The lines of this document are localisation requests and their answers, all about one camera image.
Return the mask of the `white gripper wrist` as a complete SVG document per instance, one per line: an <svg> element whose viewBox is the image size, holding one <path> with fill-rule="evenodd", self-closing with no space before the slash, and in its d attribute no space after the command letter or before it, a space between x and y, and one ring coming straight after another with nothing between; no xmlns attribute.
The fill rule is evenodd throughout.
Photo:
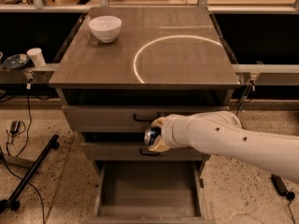
<svg viewBox="0 0 299 224"><path fill-rule="evenodd" d="M187 126L189 118L181 115L159 117L154 120L151 128L162 128L162 136L158 136L149 151L166 152L170 148L188 147Z"/></svg>

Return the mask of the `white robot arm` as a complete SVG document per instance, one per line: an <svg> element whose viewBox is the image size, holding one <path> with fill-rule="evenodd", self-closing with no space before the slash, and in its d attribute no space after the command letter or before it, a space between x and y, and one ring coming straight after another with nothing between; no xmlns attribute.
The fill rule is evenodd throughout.
<svg viewBox="0 0 299 224"><path fill-rule="evenodd" d="M192 147L234 158L299 183L299 137L245 130L230 111L158 118L145 131L144 142L150 151Z"/></svg>

